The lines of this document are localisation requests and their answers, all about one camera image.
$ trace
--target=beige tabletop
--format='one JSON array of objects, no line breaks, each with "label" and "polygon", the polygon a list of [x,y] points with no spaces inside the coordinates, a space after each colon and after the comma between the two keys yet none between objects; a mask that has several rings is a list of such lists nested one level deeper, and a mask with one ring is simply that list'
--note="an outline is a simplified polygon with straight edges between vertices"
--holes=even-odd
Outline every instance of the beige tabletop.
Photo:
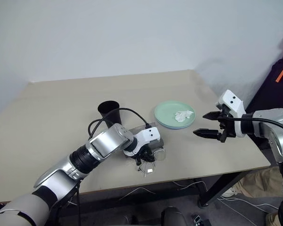
[{"label": "beige tabletop", "polygon": [[[144,177],[136,170],[135,160],[118,152],[90,173],[81,184],[81,192],[270,165],[248,137],[228,138],[222,144],[192,133],[198,128],[218,129],[217,121],[202,118],[217,110],[217,96],[194,71],[38,82],[29,84],[0,114],[0,202],[30,192],[44,171],[83,145],[89,122],[100,118],[97,106],[106,100],[136,110],[148,122],[156,122],[153,111],[159,102],[178,100],[194,108],[196,119],[190,127],[179,130],[157,125],[166,158],[156,162],[152,174]],[[128,129],[143,124],[126,111],[121,112],[121,120]],[[103,124],[98,132],[105,128]]]}]

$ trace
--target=black mug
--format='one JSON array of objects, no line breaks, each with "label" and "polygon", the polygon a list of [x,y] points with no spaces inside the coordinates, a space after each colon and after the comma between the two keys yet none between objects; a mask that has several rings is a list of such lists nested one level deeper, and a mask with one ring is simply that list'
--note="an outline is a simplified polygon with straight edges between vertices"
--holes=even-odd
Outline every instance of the black mug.
[{"label": "black mug", "polygon": [[[111,112],[112,110],[117,109],[117,108],[119,108],[118,102],[116,102],[114,100],[108,100],[108,101],[101,103],[98,106],[98,111],[101,114],[101,116],[104,117],[109,112]],[[119,115],[119,111],[115,111],[115,112],[109,114],[107,116],[107,118],[105,118],[105,120],[107,120],[105,123],[106,123],[108,128],[113,126],[113,124],[115,124],[115,123],[122,124],[121,116]]]}]

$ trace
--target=black table leg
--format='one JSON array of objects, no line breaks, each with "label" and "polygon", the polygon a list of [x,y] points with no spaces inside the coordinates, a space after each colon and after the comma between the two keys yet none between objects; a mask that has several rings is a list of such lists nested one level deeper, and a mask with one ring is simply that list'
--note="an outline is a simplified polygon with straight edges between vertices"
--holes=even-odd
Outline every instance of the black table leg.
[{"label": "black table leg", "polygon": [[236,184],[240,179],[247,175],[250,171],[242,171],[235,173],[223,174],[218,181],[205,193],[200,194],[198,206],[208,206],[211,202],[219,198],[227,189]]}]

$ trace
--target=mint green plate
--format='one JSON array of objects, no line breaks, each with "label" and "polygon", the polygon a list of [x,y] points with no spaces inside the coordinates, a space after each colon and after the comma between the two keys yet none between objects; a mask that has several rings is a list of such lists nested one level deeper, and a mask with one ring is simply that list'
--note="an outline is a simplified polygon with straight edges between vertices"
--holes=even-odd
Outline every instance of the mint green plate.
[{"label": "mint green plate", "polygon": [[[189,119],[186,118],[183,122],[175,120],[176,112],[187,110],[194,112]],[[154,110],[154,115],[160,124],[170,129],[186,128],[193,123],[196,116],[195,111],[191,106],[175,100],[159,103]]]}]

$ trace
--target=crumpled tissue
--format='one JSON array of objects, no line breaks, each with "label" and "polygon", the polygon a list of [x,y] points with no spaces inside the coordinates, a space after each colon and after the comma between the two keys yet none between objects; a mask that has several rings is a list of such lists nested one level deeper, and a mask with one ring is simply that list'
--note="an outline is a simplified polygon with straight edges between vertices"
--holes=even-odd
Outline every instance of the crumpled tissue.
[{"label": "crumpled tissue", "polygon": [[186,118],[190,118],[190,116],[194,114],[194,112],[191,112],[189,110],[187,111],[178,111],[175,113],[175,120],[178,122],[183,122]]}]

